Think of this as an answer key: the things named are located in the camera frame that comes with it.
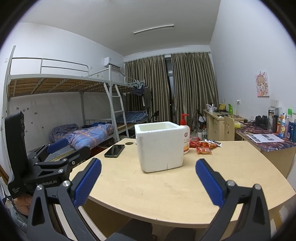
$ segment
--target blue gripper pad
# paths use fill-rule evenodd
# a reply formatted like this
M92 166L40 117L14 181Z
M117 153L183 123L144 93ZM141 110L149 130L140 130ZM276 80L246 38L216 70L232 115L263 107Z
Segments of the blue gripper pad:
M84 176L81 178L81 181L74 190L74 206L78 208L81 205L84 205L96 180L101 174L102 164L101 161L97 158L93 158L91 162L87 165L84 171L79 173L84 173Z
M68 145L68 140L67 139L62 139L56 143L53 143L49 145L46 149L48 154L55 153L56 151L66 147Z
M224 204L224 191L215 180L215 177L213 176L215 175L215 172L205 161L205 159L199 159L196 162L195 171L208 195L210 196L213 204L222 207Z

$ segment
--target human hand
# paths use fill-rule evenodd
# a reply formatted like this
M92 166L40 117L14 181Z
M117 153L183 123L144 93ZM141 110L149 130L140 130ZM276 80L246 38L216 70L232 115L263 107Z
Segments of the human hand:
M31 202L32 202L32 196L25 193L25 194L15 198L13 201L14 201L15 206L17 207L17 209L23 215L26 215L26 216L29 215L30 205L31 205Z

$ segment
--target ceiling light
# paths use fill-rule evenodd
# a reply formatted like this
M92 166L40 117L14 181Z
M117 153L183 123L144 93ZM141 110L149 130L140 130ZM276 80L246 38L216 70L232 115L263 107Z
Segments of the ceiling light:
M148 29L144 29L144 30L141 30L138 32L134 32L134 35L140 34L143 32L154 31L154 30L163 30L163 29L174 28L174 27L175 27L175 25L172 24L172 25L165 25L165 26L159 26L159 27L154 27L154 28L148 28Z

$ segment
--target white foam box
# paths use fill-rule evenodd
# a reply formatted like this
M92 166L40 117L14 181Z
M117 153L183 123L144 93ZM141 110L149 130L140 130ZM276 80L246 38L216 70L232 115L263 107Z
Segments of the white foam box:
M157 172L183 164L184 128L172 122L135 125L137 150L144 172Z

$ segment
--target curtain rod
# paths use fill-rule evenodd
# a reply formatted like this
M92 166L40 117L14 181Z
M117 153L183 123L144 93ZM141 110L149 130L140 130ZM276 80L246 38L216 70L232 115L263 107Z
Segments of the curtain rod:
M210 54L211 51L205 51L205 52L179 52L179 53L208 53L208 54ZM144 58L156 57L156 56L161 56L161 55L166 56L166 55L171 55L171 54L178 54L178 53L167 53L167 54L152 55L152 56L148 56L148 57L144 57ZM135 61L135 60L139 60L139 59L143 59L143 58L137 58L137 59L134 59L134 60L126 61L125 63Z

